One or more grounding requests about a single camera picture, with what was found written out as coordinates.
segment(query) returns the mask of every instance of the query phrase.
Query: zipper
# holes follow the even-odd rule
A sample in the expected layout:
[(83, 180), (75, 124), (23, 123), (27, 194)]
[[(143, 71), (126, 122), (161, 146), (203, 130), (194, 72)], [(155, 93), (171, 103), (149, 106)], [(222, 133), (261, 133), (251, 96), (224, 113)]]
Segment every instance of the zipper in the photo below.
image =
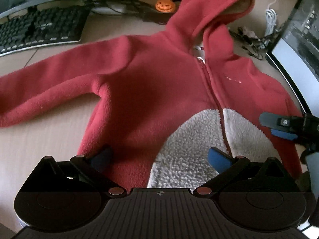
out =
[(210, 78), (209, 72), (207, 70), (208, 66), (207, 66), (205, 60), (202, 57), (197, 57), (197, 62), (199, 63), (200, 68), (202, 69), (202, 72), (204, 74), (205, 84), (206, 84), (206, 87), (207, 87), (207, 90), (208, 90), (207, 92), (208, 92), (208, 95), (210, 97), (210, 100), (217, 105), (217, 110), (218, 110), (218, 112), (220, 114), (220, 119), (221, 119), (220, 120), (220, 122), (221, 122), (221, 131), (222, 131), (222, 134), (223, 134), (224, 143), (225, 143), (226, 149), (228, 151), (228, 154), (230, 156), (232, 156), (232, 151), (230, 149), (230, 146), (229, 146), (229, 143), (228, 143), (228, 140), (227, 140), (227, 136), (226, 136), (226, 131), (225, 131), (225, 121), (224, 121), (223, 109), (222, 109), (218, 99), (216, 98), (216, 96), (214, 94), (214, 91), (213, 91), (213, 88), (212, 88), (211, 78)]

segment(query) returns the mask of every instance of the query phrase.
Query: jack-o'-lantern face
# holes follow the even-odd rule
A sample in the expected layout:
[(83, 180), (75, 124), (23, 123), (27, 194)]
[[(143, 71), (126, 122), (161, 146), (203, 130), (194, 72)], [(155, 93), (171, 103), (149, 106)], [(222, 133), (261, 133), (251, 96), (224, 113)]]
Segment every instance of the jack-o'-lantern face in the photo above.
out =
[(158, 0), (155, 4), (156, 10), (164, 13), (174, 12), (176, 5), (172, 0)]

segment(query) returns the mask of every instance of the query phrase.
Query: black ribbed plate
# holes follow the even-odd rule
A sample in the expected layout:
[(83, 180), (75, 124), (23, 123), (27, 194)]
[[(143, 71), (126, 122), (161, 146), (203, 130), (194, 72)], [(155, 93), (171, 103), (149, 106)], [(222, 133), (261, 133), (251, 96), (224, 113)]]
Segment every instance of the black ribbed plate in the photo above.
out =
[(24, 228), (15, 237), (71, 238), (307, 239), (296, 228), (260, 233), (238, 227), (219, 212), (212, 200), (194, 197), (189, 189), (133, 189), (125, 198), (109, 200), (102, 213), (81, 228), (64, 233)]

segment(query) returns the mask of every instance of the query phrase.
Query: hood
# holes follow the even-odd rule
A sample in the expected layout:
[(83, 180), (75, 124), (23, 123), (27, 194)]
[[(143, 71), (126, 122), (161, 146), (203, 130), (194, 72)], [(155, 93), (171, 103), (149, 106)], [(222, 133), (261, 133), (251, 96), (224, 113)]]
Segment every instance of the hood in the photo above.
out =
[(204, 29), (241, 18), (253, 9), (254, 4), (255, 0), (182, 0), (166, 25), (167, 37), (188, 52)]

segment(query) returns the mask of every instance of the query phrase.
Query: screw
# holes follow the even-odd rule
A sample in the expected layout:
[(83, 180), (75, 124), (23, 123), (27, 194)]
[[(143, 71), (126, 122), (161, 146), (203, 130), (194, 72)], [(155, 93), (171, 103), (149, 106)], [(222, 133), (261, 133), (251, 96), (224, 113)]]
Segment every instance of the screw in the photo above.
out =
[(108, 190), (111, 195), (121, 195), (124, 193), (124, 189), (120, 187), (113, 187)]
[(199, 187), (196, 191), (200, 195), (209, 195), (212, 193), (212, 189), (208, 187)]

